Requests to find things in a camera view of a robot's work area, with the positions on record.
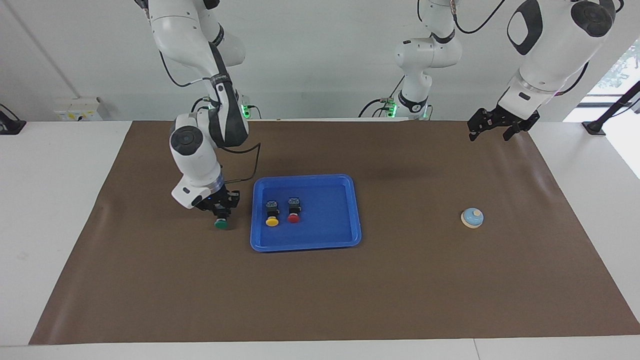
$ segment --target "blue tray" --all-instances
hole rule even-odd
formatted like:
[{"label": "blue tray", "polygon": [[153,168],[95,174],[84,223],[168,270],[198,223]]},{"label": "blue tray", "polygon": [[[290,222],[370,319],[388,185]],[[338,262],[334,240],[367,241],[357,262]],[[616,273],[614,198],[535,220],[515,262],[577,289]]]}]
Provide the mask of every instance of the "blue tray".
[{"label": "blue tray", "polygon": [[[300,198],[290,224],[288,200]],[[268,227],[265,204],[278,202],[280,224]],[[352,247],[362,239],[353,180],[347,175],[265,177],[253,187],[251,246],[259,252]]]}]

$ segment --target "brown mat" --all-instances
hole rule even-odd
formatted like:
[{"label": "brown mat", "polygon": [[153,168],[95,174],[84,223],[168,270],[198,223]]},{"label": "brown mat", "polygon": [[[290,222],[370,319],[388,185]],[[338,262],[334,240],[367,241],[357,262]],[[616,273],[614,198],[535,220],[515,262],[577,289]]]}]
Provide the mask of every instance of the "brown mat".
[{"label": "brown mat", "polygon": [[[640,334],[533,141],[463,122],[252,124],[257,177],[345,173],[363,240],[260,254],[170,196],[171,124],[136,122],[31,344]],[[253,155],[220,153],[228,178]],[[486,222],[470,230],[467,207]]]}]

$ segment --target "white robotic arm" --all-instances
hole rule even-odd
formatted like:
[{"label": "white robotic arm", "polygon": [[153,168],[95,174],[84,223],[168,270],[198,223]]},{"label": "white robotic arm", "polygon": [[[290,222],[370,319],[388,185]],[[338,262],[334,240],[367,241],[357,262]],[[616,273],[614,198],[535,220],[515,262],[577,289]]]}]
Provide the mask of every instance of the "white robotic arm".
[{"label": "white robotic arm", "polygon": [[431,76],[425,71],[453,66],[462,57],[451,2],[420,0],[420,17],[430,36],[405,40],[396,48],[396,63],[405,75],[404,85],[394,98],[398,117],[423,117],[432,85]]},{"label": "white robotic arm", "polygon": [[225,33],[213,8],[218,0],[136,0],[146,11],[158,49],[164,56],[191,67],[203,79],[213,108],[179,115],[170,137],[173,158],[184,174],[173,197],[184,207],[210,210],[216,227],[226,228],[239,193],[226,189],[216,148],[240,146],[248,136],[225,62],[244,61],[238,38]]},{"label": "white robotic arm", "polygon": [[508,127],[504,139],[528,131],[548,103],[607,40],[616,12],[612,0],[526,0],[513,14],[509,40],[525,56],[493,111],[467,122],[469,138]]}]

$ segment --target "black stand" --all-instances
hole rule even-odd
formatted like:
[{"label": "black stand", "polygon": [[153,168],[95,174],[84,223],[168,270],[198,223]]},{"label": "black stand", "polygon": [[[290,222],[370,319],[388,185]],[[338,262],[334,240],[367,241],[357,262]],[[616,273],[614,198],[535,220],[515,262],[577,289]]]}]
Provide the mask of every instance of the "black stand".
[{"label": "black stand", "polygon": [[613,115],[615,115],[618,110],[622,109],[624,105],[626,105],[629,100],[633,99],[640,92],[640,81],[638,81],[634,86],[631,86],[631,89],[625,94],[622,95],[620,100],[616,101],[615,104],[611,105],[611,107],[604,113],[602,116],[592,122],[583,122],[582,126],[587,130],[587,132],[591,135],[606,135],[604,131],[602,131],[602,126],[607,120],[611,119]]},{"label": "black stand", "polygon": [[18,135],[26,124],[26,121],[9,119],[0,111],[0,135]]}]

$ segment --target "white table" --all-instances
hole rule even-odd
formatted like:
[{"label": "white table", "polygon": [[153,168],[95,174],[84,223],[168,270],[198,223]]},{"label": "white table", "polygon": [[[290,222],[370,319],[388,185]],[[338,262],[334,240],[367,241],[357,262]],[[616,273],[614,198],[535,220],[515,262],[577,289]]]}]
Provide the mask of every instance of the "white table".
[{"label": "white table", "polygon": [[[640,336],[27,347],[130,125],[30,123],[0,137],[0,359],[640,358]],[[640,318],[640,180],[579,124],[539,123],[531,135]]]}]

